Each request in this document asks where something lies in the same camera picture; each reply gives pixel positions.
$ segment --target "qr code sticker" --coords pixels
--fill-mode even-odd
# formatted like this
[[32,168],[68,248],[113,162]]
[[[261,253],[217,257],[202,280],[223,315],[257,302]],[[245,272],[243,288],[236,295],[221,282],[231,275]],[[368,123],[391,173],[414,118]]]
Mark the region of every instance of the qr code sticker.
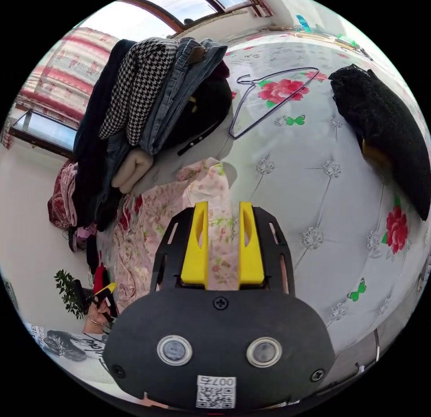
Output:
[[236,378],[198,376],[196,408],[235,408]]

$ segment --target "button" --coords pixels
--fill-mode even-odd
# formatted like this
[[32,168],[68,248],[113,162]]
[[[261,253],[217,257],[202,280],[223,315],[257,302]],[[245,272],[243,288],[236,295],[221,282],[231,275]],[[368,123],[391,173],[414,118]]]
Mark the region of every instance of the button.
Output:
[[192,358],[192,346],[181,336],[170,335],[162,338],[157,345],[157,354],[166,364],[182,366]]
[[281,357],[281,345],[271,337],[261,337],[247,348],[247,360],[257,368],[268,368],[277,363]]

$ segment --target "wire hanger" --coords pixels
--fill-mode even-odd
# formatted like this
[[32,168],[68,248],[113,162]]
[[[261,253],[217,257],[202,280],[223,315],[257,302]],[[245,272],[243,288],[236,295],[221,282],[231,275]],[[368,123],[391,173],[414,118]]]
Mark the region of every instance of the wire hanger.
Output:
[[[235,135],[233,133],[233,129],[235,128],[235,125],[237,123],[238,120],[238,115],[239,115],[239,111],[242,107],[242,105],[244,104],[244,101],[246,100],[248,94],[256,87],[256,85],[258,84],[258,82],[262,81],[262,80],[266,80],[269,79],[271,77],[274,77],[276,75],[280,75],[280,74],[287,74],[289,72],[293,72],[293,71],[302,71],[302,70],[315,70],[316,73],[313,75],[313,77],[311,77],[310,79],[308,79],[300,88],[298,88],[296,91],[294,91],[293,93],[291,93],[287,98],[285,98],[281,103],[277,104],[273,109],[271,109],[270,111],[268,111],[267,113],[265,113],[262,117],[260,117],[258,120],[256,120],[255,122],[253,122],[249,127],[247,127],[244,131],[242,131],[239,135]],[[237,83],[238,84],[244,84],[244,85],[250,85],[249,88],[246,90],[246,92],[244,93],[244,95],[242,96],[238,107],[235,111],[235,114],[233,116],[233,120],[232,123],[229,127],[229,134],[235,139],[237,140],[238,138],[242,137],[244,134],[246,134],[248,131],[250,131],[252,128],[254,128],[256,125],[258,125],[259,123],[261,123],[264,119],[266,119],[271,113],[273,113],[275,110],[277,110],[279,107],[281,107],[286,101],[288,101],[290,98],[292,98],[294,95],[296,95],[298,92],[300,92],[302,89],[304,89],[316,76],[317,74],[319,74],[320,70],[319,68],[316,67],[301,67],[301,68],[291,68],[289,70],[284,70],[284,71],[278,71],[278,72],[274,72],[272,74],[268,74],[265,77],[261,77],[259,79],[253,79],[253,80],[243,80],[246,77],[250,77],[250,74],[246,74],[246,75],[242,75],[240,77],[237,78]]]

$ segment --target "screw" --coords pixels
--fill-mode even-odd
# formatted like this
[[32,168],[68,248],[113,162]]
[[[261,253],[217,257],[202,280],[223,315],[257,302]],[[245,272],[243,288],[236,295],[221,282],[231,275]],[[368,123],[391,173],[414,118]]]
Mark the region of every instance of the screw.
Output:
[[324,374],[325,371],[323,369],[318,369],[311,374],[310,381],[318,382],[323,378]]
[[124,378],[126,376],[124,369],[117,364],[112,365],[111,370],[117,378]]
[[214,299],[213,303],[214,307],[218,309],[219,311],[222,311],[223,309],[226,309],[229,305],[228,299],[224,297],[217,297]]

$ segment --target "houndstooth garment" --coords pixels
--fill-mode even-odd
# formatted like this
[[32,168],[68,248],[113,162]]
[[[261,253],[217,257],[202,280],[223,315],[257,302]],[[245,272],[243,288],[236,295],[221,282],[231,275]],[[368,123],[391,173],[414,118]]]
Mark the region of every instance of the houndstooth garment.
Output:
[[99,138],[108,138],[125,127],[128,142],[132,146],[138,144],[151,107],[174,63],[178,44],[175,40],[149,38],[129,50],[121,62]]

